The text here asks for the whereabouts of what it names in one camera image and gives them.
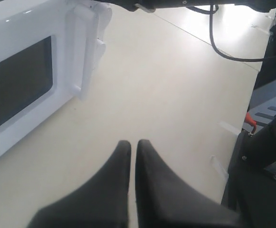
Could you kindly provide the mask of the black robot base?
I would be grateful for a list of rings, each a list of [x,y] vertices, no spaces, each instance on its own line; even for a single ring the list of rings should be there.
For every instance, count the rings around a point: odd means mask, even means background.
[[[273,106],[276,97],[261,104]],[[239,228],[276,228],[276,114],[257,133],[240,133],[228,167],[228,208]]]

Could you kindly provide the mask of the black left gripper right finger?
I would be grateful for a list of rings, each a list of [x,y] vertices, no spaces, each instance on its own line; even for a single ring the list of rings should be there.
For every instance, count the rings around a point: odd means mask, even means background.
[[[183,181],[149,140],[137,144],[135,194],[141,228],[241,228],[240,215]]]

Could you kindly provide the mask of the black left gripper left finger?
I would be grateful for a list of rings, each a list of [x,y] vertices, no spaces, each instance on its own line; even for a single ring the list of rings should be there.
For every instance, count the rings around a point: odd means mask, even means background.
[[[30,228],[126,228],[131,145],[118,142],[99,171],[77,190],[39,210]]]

